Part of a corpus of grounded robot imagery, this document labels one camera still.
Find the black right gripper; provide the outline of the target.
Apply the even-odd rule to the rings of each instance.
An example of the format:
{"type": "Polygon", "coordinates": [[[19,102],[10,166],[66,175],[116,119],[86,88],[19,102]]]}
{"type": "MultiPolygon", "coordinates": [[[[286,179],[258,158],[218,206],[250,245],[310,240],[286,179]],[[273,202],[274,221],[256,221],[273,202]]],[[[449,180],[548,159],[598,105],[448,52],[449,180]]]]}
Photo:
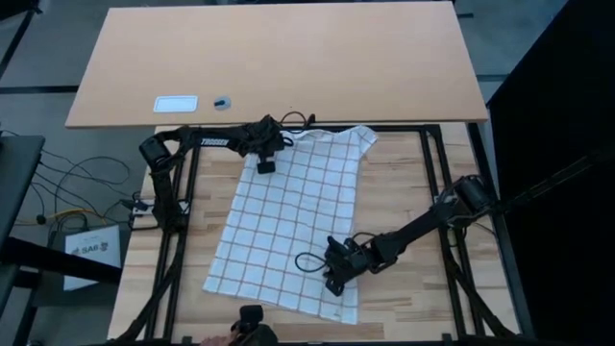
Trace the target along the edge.
{"type": "Polygon", "coordinates": [[[365,273],[374,272],[382,262],[369,248],[350,249],[352,253],[346,257],[332,256],[326,258],[326,289],[334,296],[340,296],[345,288],[345,282],[365,273]]]}

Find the white towel with red grid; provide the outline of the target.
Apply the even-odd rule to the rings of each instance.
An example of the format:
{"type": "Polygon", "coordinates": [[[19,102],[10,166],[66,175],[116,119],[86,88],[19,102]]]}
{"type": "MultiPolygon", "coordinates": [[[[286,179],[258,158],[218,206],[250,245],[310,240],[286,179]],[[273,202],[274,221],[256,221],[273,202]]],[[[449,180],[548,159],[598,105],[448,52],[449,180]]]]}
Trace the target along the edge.
{"type": "Polygon", "coordinates": [[[334,296],[322,260],[328,235],[354,232],[359,164],[378,137],[365,126],[284,136],[293,145],[275,154],[274,173],[246,159],[203,289],[355,325],[357,282],[334,296]]]}

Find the tan desk board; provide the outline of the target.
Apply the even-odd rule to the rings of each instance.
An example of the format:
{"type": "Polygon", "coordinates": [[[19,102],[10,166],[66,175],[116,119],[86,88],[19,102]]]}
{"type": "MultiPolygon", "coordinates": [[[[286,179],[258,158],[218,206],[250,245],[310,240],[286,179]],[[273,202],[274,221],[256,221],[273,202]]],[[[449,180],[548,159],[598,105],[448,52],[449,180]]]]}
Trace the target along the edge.
{"type": "Polygon", "coordinates": [[[487,111],[450,2],[112,8],[69,128],[252,122],[482,122],[487,111]],[[196,95],[194,112],[153,112],[196,95]],[[232,105],[217,111],[213,102],[232,105]]]}

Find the black boxy device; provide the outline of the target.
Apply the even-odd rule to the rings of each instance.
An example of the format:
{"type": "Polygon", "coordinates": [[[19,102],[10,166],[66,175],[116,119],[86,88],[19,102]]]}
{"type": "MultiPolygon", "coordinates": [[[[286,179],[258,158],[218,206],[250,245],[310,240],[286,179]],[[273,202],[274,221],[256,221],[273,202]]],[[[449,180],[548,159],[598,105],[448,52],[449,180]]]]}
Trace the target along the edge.
{"type": "Polygon", "coordinates": [[[247,305],[239,309],[239,322],[237,327],[243,334],[253,331],[263,320],[263,308],[261,305],[247,305]]]}

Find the white rectangular label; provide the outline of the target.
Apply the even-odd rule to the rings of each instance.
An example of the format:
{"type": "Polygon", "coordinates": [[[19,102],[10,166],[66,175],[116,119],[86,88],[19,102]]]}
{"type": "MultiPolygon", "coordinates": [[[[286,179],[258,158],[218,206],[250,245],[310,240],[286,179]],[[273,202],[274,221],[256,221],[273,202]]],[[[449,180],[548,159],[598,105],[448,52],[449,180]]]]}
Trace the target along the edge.
{"type": "Polygon", "coordinates": [[[153,112],[194,112],[198,108],[196,95],[167,95],[156,98],[153,112]]]}

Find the white cardboard box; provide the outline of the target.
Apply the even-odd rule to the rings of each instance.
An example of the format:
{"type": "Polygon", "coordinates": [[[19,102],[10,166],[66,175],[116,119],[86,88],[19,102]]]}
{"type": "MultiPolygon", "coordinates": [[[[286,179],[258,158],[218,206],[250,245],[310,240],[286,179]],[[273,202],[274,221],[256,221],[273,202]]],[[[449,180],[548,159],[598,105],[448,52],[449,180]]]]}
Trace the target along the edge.
{"type": "Polygon", "coordinates": [[[64,252],[120,268],[119,227],[114,225],[67,235],[64,239],[64,252]]]}

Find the black desk support bar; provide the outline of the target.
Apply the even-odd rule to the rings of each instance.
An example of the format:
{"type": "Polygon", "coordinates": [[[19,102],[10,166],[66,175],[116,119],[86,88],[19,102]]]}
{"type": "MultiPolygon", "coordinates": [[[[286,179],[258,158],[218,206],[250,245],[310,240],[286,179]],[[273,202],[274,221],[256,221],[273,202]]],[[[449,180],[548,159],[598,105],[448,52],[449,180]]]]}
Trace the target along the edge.
{"type": "Polygon", "coordinates": [[[0,317],[12,289],[31,289],[12,346],[25,346],[37,313],[33,301],[43,271],[93,280],[105,284],[119,284],[122,270],[118,267],[69,255],[15,237],[7,237],[0,246],[0,317]]]}

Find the black side desk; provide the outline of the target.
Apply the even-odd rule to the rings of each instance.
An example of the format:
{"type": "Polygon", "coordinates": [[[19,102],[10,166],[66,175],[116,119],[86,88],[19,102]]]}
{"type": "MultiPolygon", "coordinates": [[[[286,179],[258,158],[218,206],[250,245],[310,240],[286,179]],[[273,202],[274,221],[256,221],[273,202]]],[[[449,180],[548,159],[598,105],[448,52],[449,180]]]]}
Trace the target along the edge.
{"type": "Polygon", "coordinates": [[[33,179],[44,142],[43,136],[0,136],[0,250],[33,179]]]}

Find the black metal table frame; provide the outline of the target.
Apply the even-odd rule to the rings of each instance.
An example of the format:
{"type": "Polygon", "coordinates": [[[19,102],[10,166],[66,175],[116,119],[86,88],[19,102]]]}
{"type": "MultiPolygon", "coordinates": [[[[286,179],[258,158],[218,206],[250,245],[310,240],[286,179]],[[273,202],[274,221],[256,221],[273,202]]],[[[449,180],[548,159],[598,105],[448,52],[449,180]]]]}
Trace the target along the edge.
{"type": "MultiPolygon", "coordinates": [[[[476,171],[475,156],[462,123],[392,125],[377,129],[378,139],[362,166],[356,228],[361,235],[398,229],[423,213],[432,191],[446,180],[476,171]]],[[[241,301],[203,290],[217,244],[231,207],[243,161],[217,148],[188,154],[197,171],[184,171],[193,181],[183,272],[174,307],[174,341],[200,341],[225,334],[237,319],[241,301]]],[[[160,260],[170,260],[177,240],[156,230],[149,217],[140,218],[128,253],[113,309],[109,337],[124,333],[150,297],[160,260]]],[[[465,238],[475,285],[503,324],[527,333],[508,269],[511,250],[504,229],[483,219],[465,238]]],[[[265,321],[281,341],[426,341],[456,334],[453,302],[441,255],[442,243],[431,233],[412,243],[398,263],[378,275],[360,277],[359,316],[355,325],[266,306],[265,321]]]]}

